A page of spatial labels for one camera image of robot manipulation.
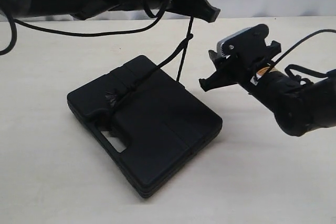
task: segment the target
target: black plastic case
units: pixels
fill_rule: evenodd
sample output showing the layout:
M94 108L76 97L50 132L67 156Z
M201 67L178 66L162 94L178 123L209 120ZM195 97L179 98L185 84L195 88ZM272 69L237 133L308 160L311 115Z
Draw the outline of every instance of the black plastic case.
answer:
M151 197L222 129L217 114L162 70L108 118L106 92L122 92L153 67L146 56L138 56L67 97L77 119L143 198ZM114 135L127 146L122 153L101 133L103 121L110 122Z

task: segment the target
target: table surface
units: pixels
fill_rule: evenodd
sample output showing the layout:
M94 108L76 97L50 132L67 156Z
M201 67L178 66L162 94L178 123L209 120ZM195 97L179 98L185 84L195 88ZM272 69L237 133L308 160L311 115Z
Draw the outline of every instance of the table surface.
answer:
M124 30L149 21L38 23L77 32ZM270 27L287 49L336 17L197 20L181 82L224 120L221 134L151 199L142 200L77 122L67 94L138 55L159 63L185 37L188 20L142 34L72 38L18 27L0 58L0 223L336 223L336 129L285 135L239 86L205 93L207 51L248 26ZM0 24L0 43L9 26ZM336 37L314 37L280 65L335 68ZM179 61L164 68L176 77Z

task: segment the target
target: light wooden table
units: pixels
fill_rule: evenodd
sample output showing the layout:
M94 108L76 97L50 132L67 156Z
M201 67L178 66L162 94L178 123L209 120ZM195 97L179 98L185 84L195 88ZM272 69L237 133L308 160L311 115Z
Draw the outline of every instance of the light wooden table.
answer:
M336 17L197 21L183 84L224 119L220 136L148 201L140 199L67 107L68 92L144 54L161 62L185 37L187 20L164 20L136 35L72 38L18 28L0 57L0 223L293 223L336 217L336 129L288 137L240 87L204 93L222 38L265 23L284 50L305 35L336 29ZM77 32L138 28L148 21L49 22ZM0 24L0 43L9 40ZM308 41L280 65L336 68L336 35ZM164 70L176 77L179 61Z

